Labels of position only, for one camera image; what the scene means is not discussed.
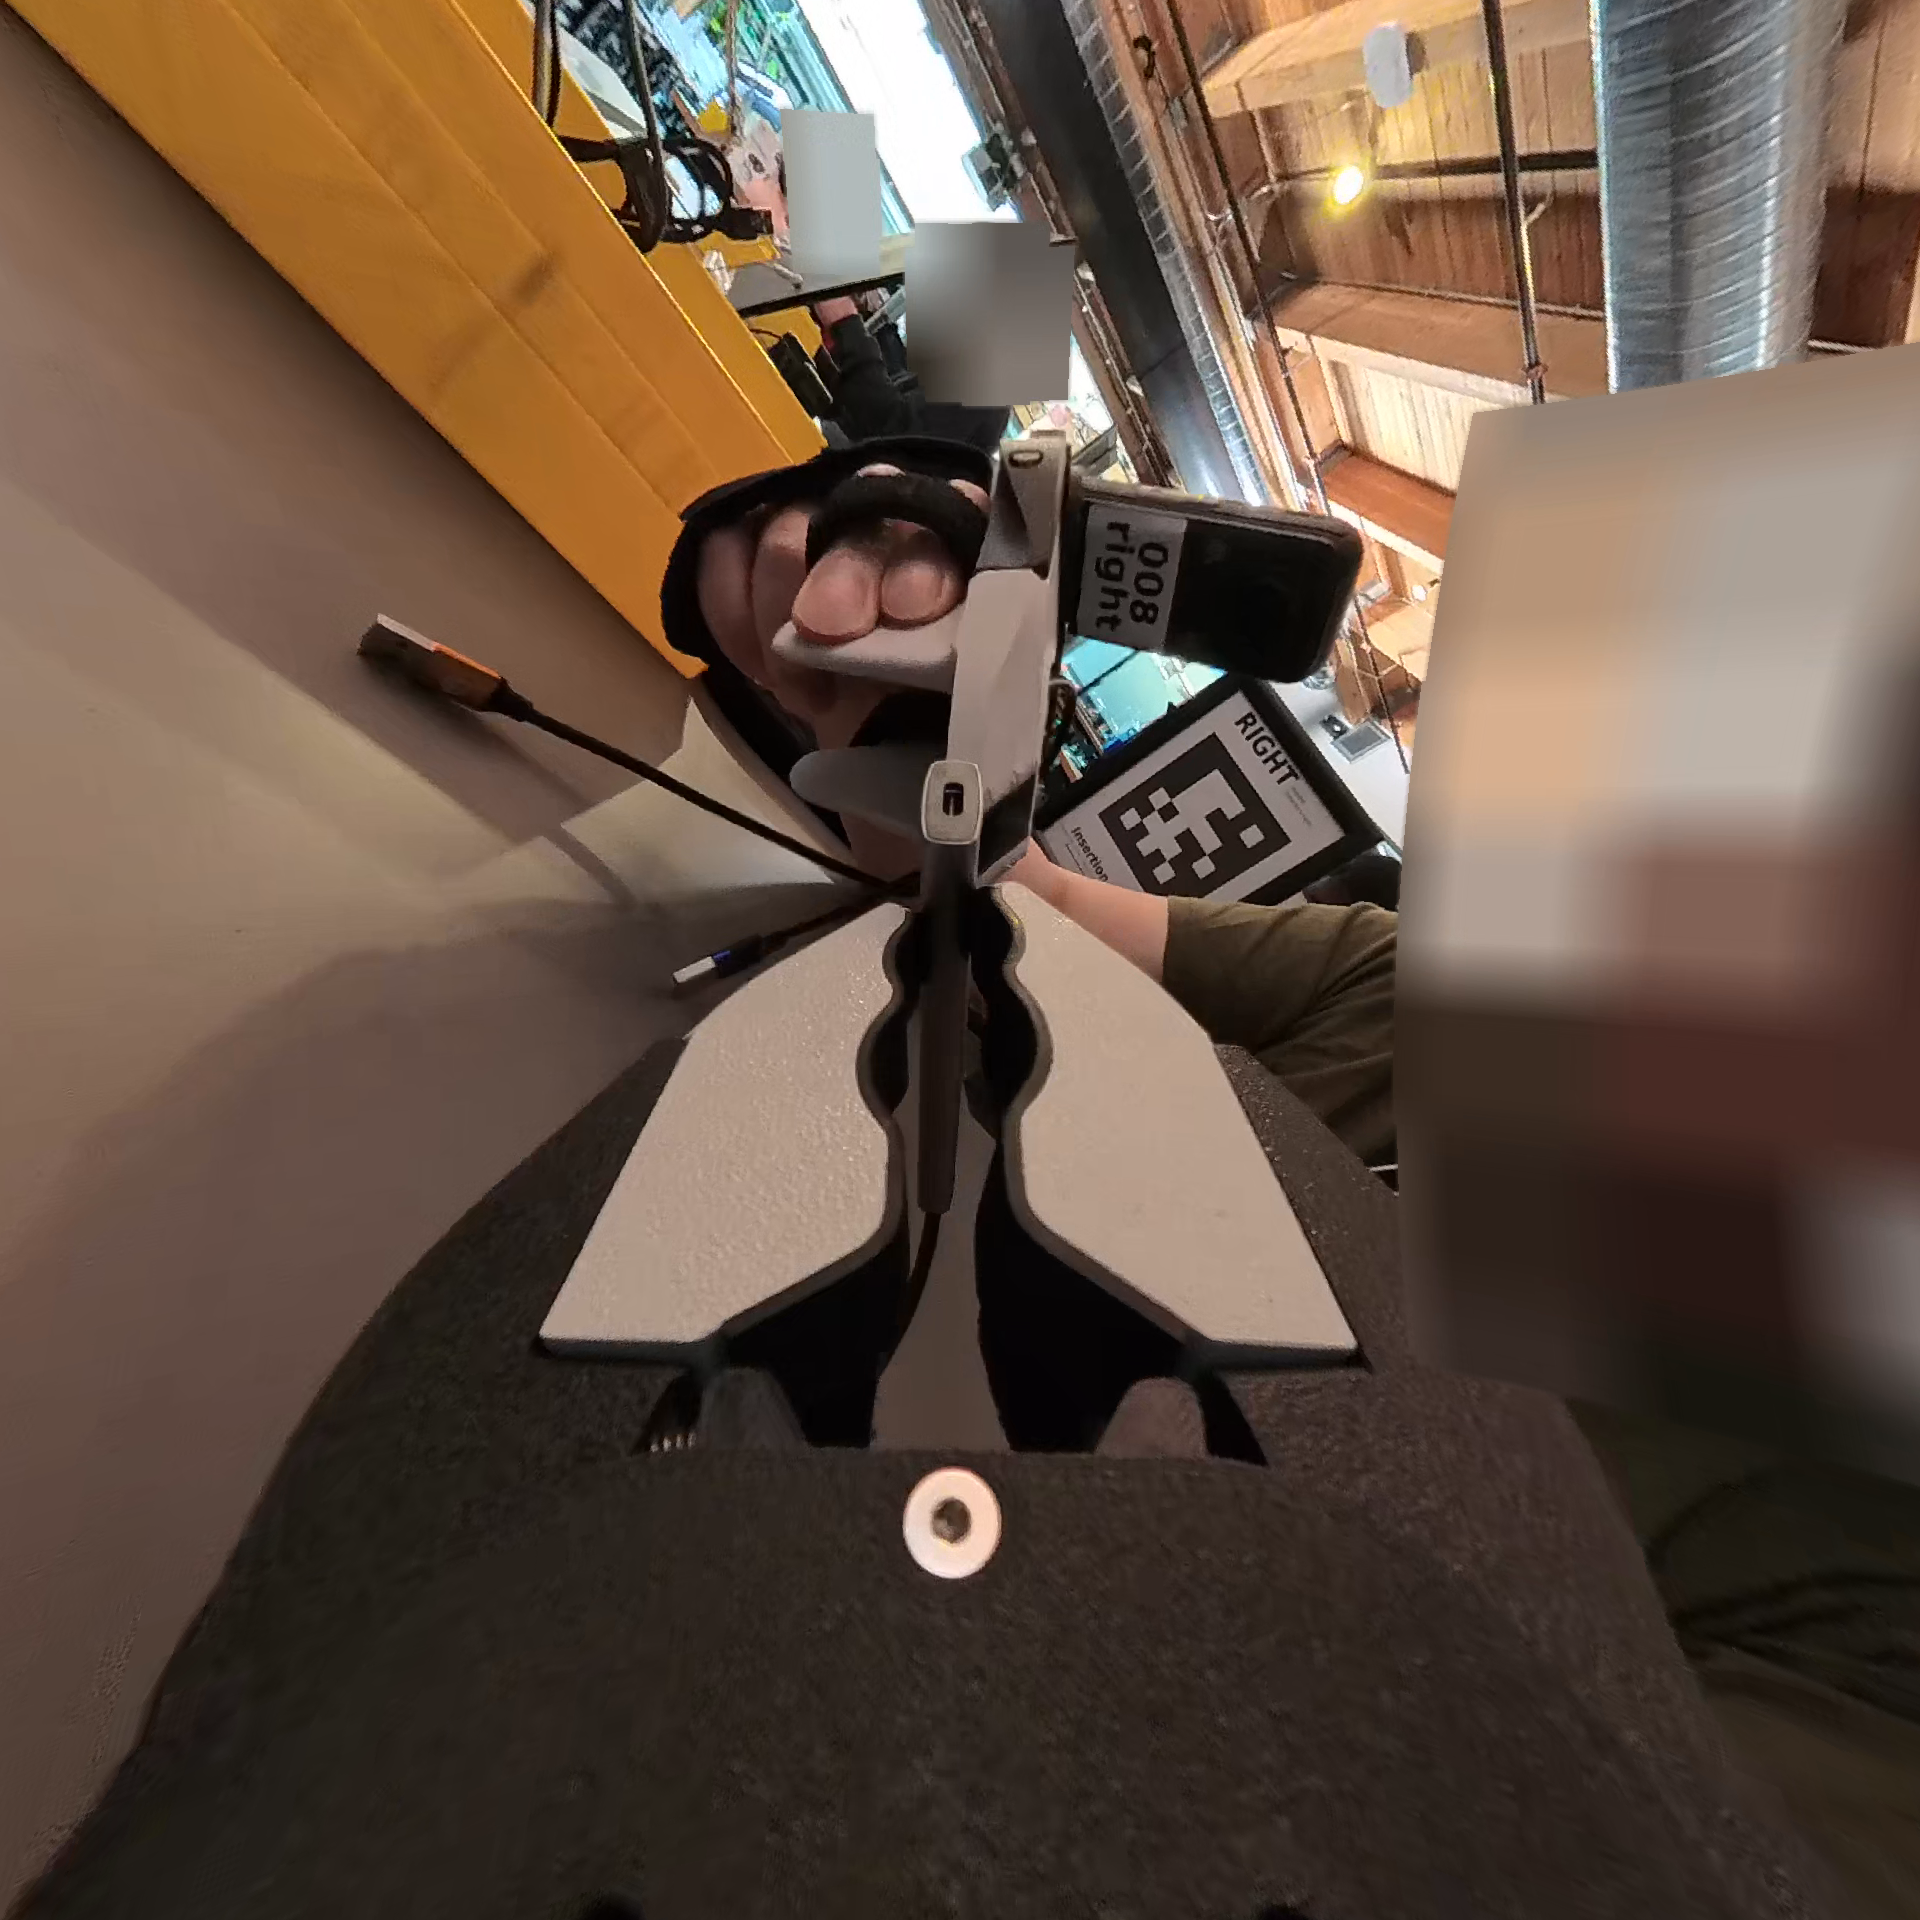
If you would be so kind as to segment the person's right hand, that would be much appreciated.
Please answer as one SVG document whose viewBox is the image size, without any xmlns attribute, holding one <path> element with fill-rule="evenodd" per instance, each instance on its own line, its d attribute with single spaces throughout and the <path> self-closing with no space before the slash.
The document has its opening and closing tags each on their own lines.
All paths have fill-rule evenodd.
<svg viewBox="0 0 1920 1920">
<path fill-rule="evenodd" d="M 914 631 L 966 600 L 970 570 L 936 533 L 900 519 L 854 530 L 819 562 L 808 562 L 808 534 L 808 506 L 714 530 L 697 558 L 695 594 L 719 653 L 819 750 L 843 750 L 888 686 L 785 660 L 776 652 L 779 631 L 794 628 L 820 650 Z"/>
</svg>

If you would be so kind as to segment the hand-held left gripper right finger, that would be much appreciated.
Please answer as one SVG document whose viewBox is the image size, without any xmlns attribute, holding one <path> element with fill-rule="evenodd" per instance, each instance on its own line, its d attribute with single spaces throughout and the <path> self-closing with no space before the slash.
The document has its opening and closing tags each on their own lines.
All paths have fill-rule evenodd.
<svg viewBox="0 0 1920 1920">
<path fill-rule="evenodd" d="M 1358 1357 L 1358 1336 L 1203 1026 L 1022 884 L 992 903 L 1031 1038 L 1001 1120 L 1018 1226 L 1203 1368 Z"/>
</svg>

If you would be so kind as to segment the yellow plastic bin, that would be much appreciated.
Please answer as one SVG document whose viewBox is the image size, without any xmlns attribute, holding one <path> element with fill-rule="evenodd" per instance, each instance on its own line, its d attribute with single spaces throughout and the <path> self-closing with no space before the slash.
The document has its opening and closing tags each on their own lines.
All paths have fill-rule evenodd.
<svg viewBox="0 0 1920 1920">
<path fill-rule="evenodd" d="M 700 251 L 646 256 L 511 68 L 524 5 L 11 12 L 686 682 L 682 512 L 820 435 Z"/>
</svg>

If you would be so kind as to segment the silver ventilation ducts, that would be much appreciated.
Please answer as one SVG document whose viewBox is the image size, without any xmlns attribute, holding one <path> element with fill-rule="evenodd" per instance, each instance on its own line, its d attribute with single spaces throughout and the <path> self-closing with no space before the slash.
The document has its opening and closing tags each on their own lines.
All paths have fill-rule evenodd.
<svg viewBox="0 0 1920 1920">
<path fill-rule="evenodd" d="M 1612 392 L 1809 354 L 1842 3 L 1594 3 Z"/>
</svg>

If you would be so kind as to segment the person's right forearm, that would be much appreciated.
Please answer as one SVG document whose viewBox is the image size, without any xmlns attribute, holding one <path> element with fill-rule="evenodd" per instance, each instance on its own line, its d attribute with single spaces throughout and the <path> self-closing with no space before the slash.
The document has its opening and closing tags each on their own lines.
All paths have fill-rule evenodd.
<svg viewBox="0 0 1920 1920">
<path fill-rule="evenodd" d="M 1148 979 L 1164 982 L 1171 901 L 1056 864 L 1038 838 L 1027 842 L 1006 875 L 1034 899 L 1090 933 Z"/>
</svg>

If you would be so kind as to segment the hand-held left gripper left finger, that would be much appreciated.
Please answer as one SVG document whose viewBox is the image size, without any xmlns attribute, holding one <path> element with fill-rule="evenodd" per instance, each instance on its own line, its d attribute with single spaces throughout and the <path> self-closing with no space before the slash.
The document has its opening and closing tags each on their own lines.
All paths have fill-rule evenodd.
<svg viewBox="0 0 1920 1920">
<path fill-rule="evenodd" d="M 897 1232 L 894 1102 L 873 1042 L 900 1007 L 907 910 L 794 951 L 689 1036 L 542 1325 L 575 1357 L 715 1357 Z"/>
</svg>

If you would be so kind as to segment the grey usb hub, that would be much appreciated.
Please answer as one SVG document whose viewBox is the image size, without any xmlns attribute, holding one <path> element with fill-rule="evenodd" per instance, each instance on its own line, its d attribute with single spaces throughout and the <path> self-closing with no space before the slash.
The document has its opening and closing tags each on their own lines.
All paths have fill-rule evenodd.
<svg viewBox="0 0 1920 1920">
<path fill-rule="evenodd" d="M 971 762 L 937 758 L 922 789 L 922 901 L 927 972 L 919 992 L 919 1208 L 954 1204 L 968 1109 L 971 895 L 978 879 L 984 782 Z"/>
</svg>

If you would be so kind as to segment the black white marker sign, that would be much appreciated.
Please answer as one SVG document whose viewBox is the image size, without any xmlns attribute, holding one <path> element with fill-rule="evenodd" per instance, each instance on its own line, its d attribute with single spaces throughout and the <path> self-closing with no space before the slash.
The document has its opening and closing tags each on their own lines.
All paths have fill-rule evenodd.
<svg viewBox="0 0 1920 1920">
<path fill-rule="evenodd" d="M 1041 806 L 1038 848 L 1154 899 L 1280 904 L 1385 846 L 1336 750 L 1267 682 L 1228 676 Z"/>
</svg>

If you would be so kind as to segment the person's olive shirt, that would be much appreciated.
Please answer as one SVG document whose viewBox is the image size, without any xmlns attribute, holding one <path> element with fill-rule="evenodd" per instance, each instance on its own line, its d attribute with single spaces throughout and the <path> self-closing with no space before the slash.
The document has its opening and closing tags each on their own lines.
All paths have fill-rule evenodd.
<svg viewBox="0 0 1920 1920">
<path fill-rule="evenodd" d="M 1162 982 L 1363 1162 L 1394 1154 L 1398 918 L 1177 901 Z M 1916 1490 L 1571 1403 L 1735 1762 L 1855 1915 L 1918 1915 Z"/>
</svg>

